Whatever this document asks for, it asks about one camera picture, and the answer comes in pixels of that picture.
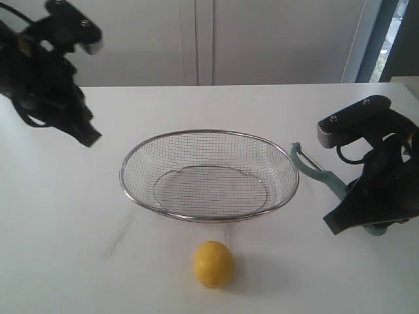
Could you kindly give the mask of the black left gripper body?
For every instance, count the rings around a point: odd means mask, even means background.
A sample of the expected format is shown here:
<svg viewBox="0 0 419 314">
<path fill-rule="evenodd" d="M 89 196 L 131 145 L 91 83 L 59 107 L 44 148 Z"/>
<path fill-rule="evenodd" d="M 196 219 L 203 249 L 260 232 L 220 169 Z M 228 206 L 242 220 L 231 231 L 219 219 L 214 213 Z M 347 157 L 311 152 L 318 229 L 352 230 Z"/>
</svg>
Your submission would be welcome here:
<svg viewBox="0 0 419 314">
<path fill-rule="evenodd" d="M 74 83 L 75 68 L 49 53 L 17 52 L 10 62 L 10 100 L 20 118 L 34 128 L 85 128 L 88 107 Z"/>
</svg>

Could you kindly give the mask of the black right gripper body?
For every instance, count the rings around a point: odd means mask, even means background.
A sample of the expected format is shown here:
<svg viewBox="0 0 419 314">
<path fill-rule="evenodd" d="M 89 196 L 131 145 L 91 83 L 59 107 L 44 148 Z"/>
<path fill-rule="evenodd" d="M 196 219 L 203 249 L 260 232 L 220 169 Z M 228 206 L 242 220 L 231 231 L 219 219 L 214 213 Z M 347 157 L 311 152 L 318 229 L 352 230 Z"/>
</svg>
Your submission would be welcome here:
<svg viewBox="0 0 419 314">
<path fill-rule="evenodd" d="M 373 147 L 363 159 L 363 171 L 350 191 L 392 188 L 418 183 L 418 126 L 389 109 L 356 128 Z"/>
</svg>

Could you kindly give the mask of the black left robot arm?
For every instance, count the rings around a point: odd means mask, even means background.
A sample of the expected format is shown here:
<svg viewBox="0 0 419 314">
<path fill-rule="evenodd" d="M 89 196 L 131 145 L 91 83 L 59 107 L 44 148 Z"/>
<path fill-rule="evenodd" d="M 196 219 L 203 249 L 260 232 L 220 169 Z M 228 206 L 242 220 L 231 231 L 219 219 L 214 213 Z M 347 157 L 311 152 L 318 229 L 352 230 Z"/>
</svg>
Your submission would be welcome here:
<svg viewBox="0 0 419 314">
<path fill-rule="evenodd" d="M 17 33 L 1 24 L 1 95 L 32 128 L 55 128 L 85 147 L 101 133 L 76 85 L 76 67 L 65 57 L 75 51 L 74 35 L 51 18 L 43 18 Z"/>
</svg>

